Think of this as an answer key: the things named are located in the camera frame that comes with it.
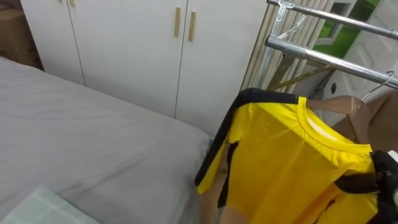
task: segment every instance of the yellow shirt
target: yellow shirt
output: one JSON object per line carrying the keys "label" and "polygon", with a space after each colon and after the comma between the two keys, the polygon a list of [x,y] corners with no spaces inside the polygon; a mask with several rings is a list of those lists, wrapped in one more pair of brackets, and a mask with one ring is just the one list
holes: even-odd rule
{"label": "yellow shirt", "polygon": [[250,223],[363,224],[377,213],[376,194],[348,195],[334,184],[374,172],[370,145],[332,130],[304,97],[242,91],[197,174],[199,193],[211,187],[226,142],[228,175],[218,205]]}

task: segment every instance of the mattress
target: mattress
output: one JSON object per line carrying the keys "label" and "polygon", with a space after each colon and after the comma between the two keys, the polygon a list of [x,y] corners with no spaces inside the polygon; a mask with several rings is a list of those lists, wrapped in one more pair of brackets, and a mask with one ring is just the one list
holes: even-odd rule
{"label": "mattress", "polygon": [[100,223],[196,223],[208,144],[197,128],[0,57],[0,220],[44,184]]}

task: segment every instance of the gold handle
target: gold handle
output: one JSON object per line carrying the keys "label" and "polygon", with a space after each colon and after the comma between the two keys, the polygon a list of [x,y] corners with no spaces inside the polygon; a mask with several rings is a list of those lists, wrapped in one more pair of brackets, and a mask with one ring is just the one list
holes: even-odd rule
{"label": "gold handle", "polygon": [[178,32],[180,31],[180,15],[181,15],[181,7],[176,7],[175,21],[174,21],[174,37],[178,37]]}
{"label": "gold handle", "polygon": [[196,19],[197,19],[197,12],[196,11],[192,11],[191,12],[191,24],[190,24],[190,27],[189,27],[189,36],[188,36],[188,40],[190,42],[193,41],[193,33],[195,31],[195,21],[196,21]]}
{"label": "gold handle", "polygon": [[69,0],[69,5],[71,7],[75,7],[75,0]]}

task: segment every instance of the pillow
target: pillow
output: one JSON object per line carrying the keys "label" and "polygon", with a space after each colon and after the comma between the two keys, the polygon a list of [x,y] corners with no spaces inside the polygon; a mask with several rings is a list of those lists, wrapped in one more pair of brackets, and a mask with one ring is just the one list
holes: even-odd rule
{"label": "pillow", "polygon": [[45,186],[40,186],[0,224],[99,224]]}

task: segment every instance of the cabinet door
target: cabinet door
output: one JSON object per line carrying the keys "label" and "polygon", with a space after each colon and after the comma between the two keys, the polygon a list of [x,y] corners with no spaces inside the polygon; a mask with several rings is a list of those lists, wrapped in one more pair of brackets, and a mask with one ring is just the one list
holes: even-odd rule
{"label": "cabinet door", "polygon": [[44,70],[84,85],[66,0],[22,0]]}
{"label": "cabinet door", "polygon": [[185,8],[186,0],[75,0],[70,11],[87,87],[174,117]]}
{"label": "cabinet door", "polygon": [[241,87],[266,5],[263,0],[189,0],[177,119],[216,134]]}
{"label": "cabinet door", "polygon": [[129,93],[135,104],[174,118],[187,0],[123,3]]}

